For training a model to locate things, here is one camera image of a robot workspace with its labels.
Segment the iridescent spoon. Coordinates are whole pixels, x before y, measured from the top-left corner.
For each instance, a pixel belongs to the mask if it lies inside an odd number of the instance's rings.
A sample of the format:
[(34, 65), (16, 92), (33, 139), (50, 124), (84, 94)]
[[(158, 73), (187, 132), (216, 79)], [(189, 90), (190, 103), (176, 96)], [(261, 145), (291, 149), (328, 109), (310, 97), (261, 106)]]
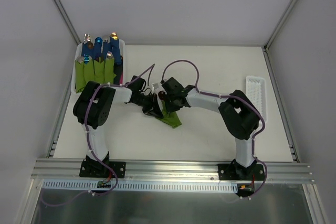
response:
[(158, 97), (160, 100), (165, 100), (166, 93), (164, 91), (160, 91), (158, 93)]

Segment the green paper napkin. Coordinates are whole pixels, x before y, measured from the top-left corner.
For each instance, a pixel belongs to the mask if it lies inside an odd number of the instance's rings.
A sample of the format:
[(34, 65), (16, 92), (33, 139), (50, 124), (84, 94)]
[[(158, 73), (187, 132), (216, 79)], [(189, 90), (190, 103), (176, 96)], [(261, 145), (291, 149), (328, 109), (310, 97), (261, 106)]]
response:
[(163, 106), (162, 108), (162, 114), (163, 114), (163, 118), (158, 118), (158, 120), (167, 124), (173, 129), (182, 125), (182, 122), (180, 121), (180, 118), (178, 117), (177, 113), (168, 112), (165, 106)]

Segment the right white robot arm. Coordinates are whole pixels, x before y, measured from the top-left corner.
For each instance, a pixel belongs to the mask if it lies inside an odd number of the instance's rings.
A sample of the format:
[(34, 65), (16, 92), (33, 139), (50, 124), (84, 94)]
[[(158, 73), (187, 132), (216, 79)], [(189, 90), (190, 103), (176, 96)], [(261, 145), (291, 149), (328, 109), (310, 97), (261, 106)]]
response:
[(240, 90), (229, 95), (204, 92), (192, 85), (184, 87), (174, 78), (162, 80), (161, 86), (164, 93), (159, 96), (168, 112), (186, 107), (202, 108), (221, 115), (236, 144), (236, 156), (224, 173), (231, 179), (249, 179), (257, 164), (254, 138), (262, 117), (245, 94)]

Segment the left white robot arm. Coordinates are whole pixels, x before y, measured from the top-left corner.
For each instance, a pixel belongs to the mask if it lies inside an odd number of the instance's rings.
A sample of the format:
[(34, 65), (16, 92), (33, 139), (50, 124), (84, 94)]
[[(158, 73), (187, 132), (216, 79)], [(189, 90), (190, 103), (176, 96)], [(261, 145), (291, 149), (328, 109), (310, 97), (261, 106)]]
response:
[(88, 152), (81, 163), (80, 177), (84, 178), (124, 178), (125, 162), (111, 162), (106, 145), (103, 125), (108, 119), (111, 106), (116, 103), (133, 103), (142, 108), (143, 114), (163, 118), (158, 96), (144, 93), (145, 80), (133, 76), (125, 87), (100, 87), (89, 81), (78, 100), (73, 114), (82, 125), (88, 144)]

